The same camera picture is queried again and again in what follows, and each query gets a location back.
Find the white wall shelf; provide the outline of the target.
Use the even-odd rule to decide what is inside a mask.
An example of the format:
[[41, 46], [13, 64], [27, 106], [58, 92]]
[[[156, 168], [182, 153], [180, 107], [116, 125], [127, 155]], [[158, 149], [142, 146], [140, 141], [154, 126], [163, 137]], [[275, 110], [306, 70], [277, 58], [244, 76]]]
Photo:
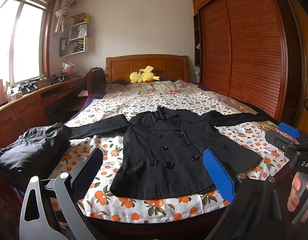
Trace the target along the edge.
[[65, 19], [64, 36], [60, 38], [59, 56], [89, 52], [90, 14], [81, 13]]

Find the floral quilt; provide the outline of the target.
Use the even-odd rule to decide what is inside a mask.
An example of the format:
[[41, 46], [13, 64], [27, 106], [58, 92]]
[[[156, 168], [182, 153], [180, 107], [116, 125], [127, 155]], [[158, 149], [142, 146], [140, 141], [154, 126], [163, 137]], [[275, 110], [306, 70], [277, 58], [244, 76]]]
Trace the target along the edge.
[[180, 95], [184, 97], [194, 95], [205, 95], [207, 98], [215, 99], [217, 102], [223, 103], [234, 112], [239, 113], [259, 113], [255, 106], [248, 106], [247, 103], [239, 102], [230, 97], [208, 91], [206, 88], [195, 83], [185, 82], [183, 80], [177, 81], [154, 81], [148, 83], [135, 83], [129, 85], [121, 85], [119, 83], [110, 83], [105, 88], [105, 98], [129, 98], [140, 96], [154, 96], [154, 95]]

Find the tied white curtain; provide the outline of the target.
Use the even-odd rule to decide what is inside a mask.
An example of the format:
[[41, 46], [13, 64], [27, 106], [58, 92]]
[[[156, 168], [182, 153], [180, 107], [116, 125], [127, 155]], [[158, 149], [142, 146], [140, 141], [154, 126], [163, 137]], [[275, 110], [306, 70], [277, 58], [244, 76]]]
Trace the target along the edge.
[[64, 32], [64, 22], [67, 17], [70, 6], [74, 4], [74, 0], [62, 0], [61, 8], [55, 12], [55, 16], [57, 18], [54, 33], [62, 33]]

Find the folded black clothes pile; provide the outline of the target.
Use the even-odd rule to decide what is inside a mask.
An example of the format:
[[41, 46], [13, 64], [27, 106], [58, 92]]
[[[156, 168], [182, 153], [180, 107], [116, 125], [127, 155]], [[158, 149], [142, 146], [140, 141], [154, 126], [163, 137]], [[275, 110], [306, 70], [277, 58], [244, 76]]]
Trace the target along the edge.
[[64, 124], [34, 127], [0, 149], [0, 176], [25, 192], [33, 176], [48, 178], [69, 147], [72, 130]]

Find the wooden louvered wardrobe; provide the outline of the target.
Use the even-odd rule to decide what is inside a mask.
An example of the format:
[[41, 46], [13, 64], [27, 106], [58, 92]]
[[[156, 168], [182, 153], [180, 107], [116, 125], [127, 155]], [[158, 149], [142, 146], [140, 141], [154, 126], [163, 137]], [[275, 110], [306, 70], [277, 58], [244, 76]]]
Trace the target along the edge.
[[200, 83], [294, 124], [302, 61], [288, 0], [192, 1]]

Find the pink bottle on sill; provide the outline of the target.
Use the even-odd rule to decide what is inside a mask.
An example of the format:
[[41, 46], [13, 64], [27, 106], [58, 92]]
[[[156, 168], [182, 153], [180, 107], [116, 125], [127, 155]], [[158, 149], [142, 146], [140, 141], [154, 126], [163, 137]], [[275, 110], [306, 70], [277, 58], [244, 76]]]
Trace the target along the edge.
[[0, 107], [8, 102], [7, 88], [0, 79]]

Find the wooden desk cabinet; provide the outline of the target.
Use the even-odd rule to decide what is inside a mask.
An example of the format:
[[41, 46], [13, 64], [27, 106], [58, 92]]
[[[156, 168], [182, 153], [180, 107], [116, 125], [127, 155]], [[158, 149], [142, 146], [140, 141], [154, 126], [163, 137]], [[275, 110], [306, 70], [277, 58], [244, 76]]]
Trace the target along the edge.
[[8, 146], [32, 127], [46, 126], [44, 107], [77, 92], [83, 83], [81, 77], [49, 85], [0, 107], [0, 148]]

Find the black double-breasted coat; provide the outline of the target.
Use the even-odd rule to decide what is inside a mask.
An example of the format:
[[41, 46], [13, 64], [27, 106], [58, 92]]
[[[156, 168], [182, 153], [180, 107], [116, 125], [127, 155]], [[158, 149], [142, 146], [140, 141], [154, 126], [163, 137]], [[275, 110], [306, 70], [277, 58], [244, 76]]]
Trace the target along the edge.
[[120, 132], [123, 163], [110, 191], [116, 197], [165, 199], [205, 193], [214, 185], [204, 163], [208, 148], [231, 174], [244, 172], [261, 161], [254, 151], [218, 132], [220, 126], [264, 121], [266, 115], [198, 115], [186, 109], [158, 107], [131, 119], [117, 115], [72, 128], [72, 139]]

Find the dark chair with backpack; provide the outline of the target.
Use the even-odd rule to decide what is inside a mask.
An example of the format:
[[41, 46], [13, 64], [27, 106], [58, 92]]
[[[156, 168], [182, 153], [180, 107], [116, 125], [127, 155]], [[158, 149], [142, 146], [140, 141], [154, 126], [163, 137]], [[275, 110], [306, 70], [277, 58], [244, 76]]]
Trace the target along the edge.
[[106, 74], [102, 68], [91, 68], [85, 76], [85, 89], [87, 90], [88, 95], [93, 94], [104, 83], [106, 83]]

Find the window with wooden frame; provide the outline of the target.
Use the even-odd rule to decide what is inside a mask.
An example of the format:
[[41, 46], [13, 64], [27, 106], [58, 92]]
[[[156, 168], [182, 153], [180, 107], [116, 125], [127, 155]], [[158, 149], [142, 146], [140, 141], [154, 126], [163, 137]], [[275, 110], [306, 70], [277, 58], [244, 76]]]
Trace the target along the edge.
[[0, 0], [0, 80], [16, 86], [50, 77], [55, 4], [56, 0]]

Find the orange-print white bed sheet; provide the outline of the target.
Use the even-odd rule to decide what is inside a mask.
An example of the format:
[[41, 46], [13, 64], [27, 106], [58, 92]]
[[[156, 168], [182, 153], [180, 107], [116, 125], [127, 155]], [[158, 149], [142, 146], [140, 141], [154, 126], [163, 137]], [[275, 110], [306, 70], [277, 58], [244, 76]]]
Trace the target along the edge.
[[273, 176], [287, 163], [265, 139], [269, 121], [218, 126], [209, 113], [235, 117], [210, 92], [107, 95], [94, 98], [69, 127], [97, 124], [100, 134], [70, 142], [51, 177], [71, 172], [100, 149], [103, 163], [79, 202], [84, 215], [125, 223], [186, 219], [228, 205], [203, 165], [203, 152], [229, 158], [251, 179]]

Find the yellow Pikachu plush toy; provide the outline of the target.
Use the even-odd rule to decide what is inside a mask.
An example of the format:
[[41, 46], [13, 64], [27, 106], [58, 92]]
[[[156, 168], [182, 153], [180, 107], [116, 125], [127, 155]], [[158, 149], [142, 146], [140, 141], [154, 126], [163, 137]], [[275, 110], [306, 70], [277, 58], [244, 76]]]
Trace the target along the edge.
[[155, 76], [155, 74], [152, 72], [153, 70], [154, 68], [152, 66], [147, 66], [145, 69], [140, 69], [137, 72], [132, 72], [130, 74], [131, 83], [159, 81], [160, 77]]

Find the orange white paper bag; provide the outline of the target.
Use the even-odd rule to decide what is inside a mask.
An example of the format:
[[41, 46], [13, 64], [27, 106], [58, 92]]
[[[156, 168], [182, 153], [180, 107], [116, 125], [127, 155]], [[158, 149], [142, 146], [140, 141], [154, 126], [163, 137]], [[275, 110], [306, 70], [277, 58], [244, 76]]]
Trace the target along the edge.
[[71, 62], [62, 62], [61, 74], [65, 74], [67, 79], [71, 79], [75, 64]]

